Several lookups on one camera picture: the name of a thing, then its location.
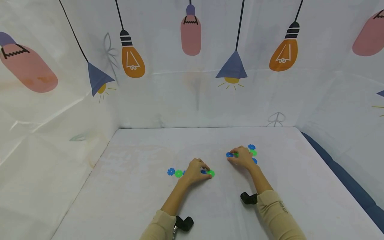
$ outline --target hanging cord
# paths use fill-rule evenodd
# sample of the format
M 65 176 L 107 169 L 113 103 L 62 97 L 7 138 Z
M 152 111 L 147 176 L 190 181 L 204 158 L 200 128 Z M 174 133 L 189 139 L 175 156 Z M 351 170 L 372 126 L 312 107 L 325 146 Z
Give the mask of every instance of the hanging cord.
M 241 21 L 242 21 L 242 19 L 243 19 L 244 1 L 245 1 L 245 0 L 243 0 L 243 5 L 241 6 L 241 14 L 240 14 L 239 30 L 238 30 L 238 32 L 237 32 L 236 51 L 237 51 L 237 46 L 238 46 L 238 44 L 239 44 L 240 29 L 241 29 Z
M 299 10 L 297 11 L 297 14 L 296 14 L 295 22 L 297 21 L 297 17 L 299 16 L 299 12 L 301 10 L 301 5 L 303 5 L 303 0 L 301 0 Z
M 124 27 L 122 25 L 122 20 L 121 20 L 121 15 L 120 15 L 120 9 L 119 9 L 119 5 L 118 5 L 118 0 L 115 0 L 116 2 L 116 7 L 118 9 L 118 13 L 119 13 L 119 19 L 120 19 L 120 24 L 121 24 L 121 29 L 124 30 Z
M 77 45 L 79 45 L 80 51 L 81 51 L 81 53 L 83 54 L 83 56 L 84 56 L 84 58 L 85 58 L 85 61 L 87 61 L 87 63 L 89 63 L 87 57 L 85 56 L 85 54 L 84 54 L 84 52 L 83 52 L 83 49 L 82 49 L 81 46 L 80 46 L 79 40 L 77 40 L 76 34 L 74 33 L 73 27 L 72 27 L 72 25 L 71 25 L 71 22 L 70 22 L 70 20 L 69 20 L 69 18 L 68 18 L 67 13 L 65 12 L 65 9 L 64 9 L 63 4 L 61 3 L 61 0 L 59 0 L 59 2 L 60 2 L 61 7 L 63 8 L 64 14 L 65 14 L 65 16 L 66 16 L 66 18 L 67 18 L 67 20 L 68 20 L 68 23 L 70 24 L 70 27 L 71 27 L 71 29 L 72 29 L 72 33 L 73 33 L 73 35 L 74 35 L 74 38 L 76 39 Z

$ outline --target wrist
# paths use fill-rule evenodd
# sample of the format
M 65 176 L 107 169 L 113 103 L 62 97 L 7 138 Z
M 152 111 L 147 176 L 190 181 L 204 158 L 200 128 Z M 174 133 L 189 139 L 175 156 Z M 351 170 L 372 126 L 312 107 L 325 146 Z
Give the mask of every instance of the wrist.
M 249 166 L 246 166 L 246 169 L 249 173 L 261 171 L 260 167 L 254 163 L 250 164 Z
M 187 190 L 187 188 L 189 188 L 190 186 L 190 183 L 188 181 L 187 178 L 185 177 L 181 177 L 178 181 L 177 181 L 177 184 L 176 186 L 182 190 Z

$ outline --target beige sleeve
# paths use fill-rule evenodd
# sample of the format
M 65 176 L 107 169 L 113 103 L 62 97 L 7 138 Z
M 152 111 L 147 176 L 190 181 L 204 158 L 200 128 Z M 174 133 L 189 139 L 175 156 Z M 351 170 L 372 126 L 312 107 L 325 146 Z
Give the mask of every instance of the beige sleeve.
M 257 208 L 276 240 L 305 240 L 306 237 L 283 201 L 272 190 L 257 196 Z
M 176 217 L 158 210 L 140 240 L 172 240 Z

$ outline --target pink lightbulb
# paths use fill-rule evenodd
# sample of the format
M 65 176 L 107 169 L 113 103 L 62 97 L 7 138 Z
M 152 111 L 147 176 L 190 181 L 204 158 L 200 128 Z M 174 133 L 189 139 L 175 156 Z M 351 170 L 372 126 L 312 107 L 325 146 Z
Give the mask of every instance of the pink lightbulb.
M 187 16 L 181 22 L 180 31 L 184 53 L 198 55 L 201 50 L 201 24 L 195 16 L 195 7 L 192 4 L 187 6 Z
M 359 56 L 372 56 L 384 48 L 384 10 L 367 20 L 352 50 Z
M 27 88 L 36 93 L 46 93 L 57 86 L 56 75 L 35 51 L 17 44 L 4 32 L 0 32 L 0 46 L 1 62 Z

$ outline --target black device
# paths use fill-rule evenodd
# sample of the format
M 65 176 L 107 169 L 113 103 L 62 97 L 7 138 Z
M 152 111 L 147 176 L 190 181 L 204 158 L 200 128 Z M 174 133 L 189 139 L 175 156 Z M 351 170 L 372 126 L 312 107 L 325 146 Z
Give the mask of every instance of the black device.
M 181 217 L 176 216 L 176 224 L 173 229 L 173 239 L 175 239 L 175 234 L 178 229 L 181 229 L 184 232 L 189 232 L 193 226 L 193 219 L 187 217 L 185 220 L 182 220 Z
M 257 203 L 257 194 L 253 194 L 252 196 L 249 196 L 248 193 L 243 192 L 240 195 L 240 198 L 245 205 L 255 205 Z

